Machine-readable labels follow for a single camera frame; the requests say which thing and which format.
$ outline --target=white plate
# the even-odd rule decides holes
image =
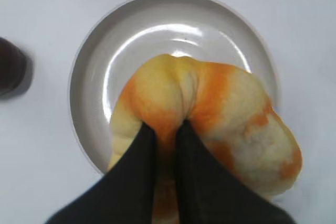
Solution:
[[[255,30],[216,0],[131,0],[103,18],[73,65],[70,110],[78,140],[106,172],[113,106],[137,68],[159,54],[230,63],[255,73],[275,106],[278,85],[270,55]]]

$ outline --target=black tongs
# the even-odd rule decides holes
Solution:
[[[155,169],[155,133],[143,124],[115,167],[47,223],[150,224]],[[180,224],[295,224],[228,172],[188,121],[176,135],[174,174]]]

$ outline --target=orange-swirled bread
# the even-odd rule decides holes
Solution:
[[[289,189],[301,170],[298,144],[253,74],[232,65],[157,56],[128,81],[110,123],[109,169],[142,122],[155,130],[159,177],[153,223],[177,219],[171,164],[176,131],[185,119],[217,160],[263,197]]]

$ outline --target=white table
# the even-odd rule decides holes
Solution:
[[[0,223],[35,224],[100,175],[71,128],[71,64],[85,35],[126,0],[0,0],[0,36],[31,56],[23,95],[0,100]],[[274,55],[281,116],[303,152],[294,188],[278,199],[299,224],[336,219],[335,0],[220,0],[259,31]]]

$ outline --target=orange streak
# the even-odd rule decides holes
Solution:
[[[190,122],[198,134],[207,132],[220,119],[219,111],[228,95],[228,75],[235,70],[232,65],[205,63],[200,77],[196,103]]]
[[[302,156],[300,148],[296,148],[292,154],[291,162],[284,162],[280,169],[281,179],[295,178],[302,167]]]
[[[273,111],[272,104],[268,99],[263,111],[259,114],[252,116],[251,119],[248,120],[244,129],[244,135],[247,136],[254,126],[263,127],[267,125],[268,124],[267,115],[269,114],[275,114],[275,112]]]
[[[154,218],[169,218],[177,212],[175,183],[159,184],[155,188],[153,204]]]

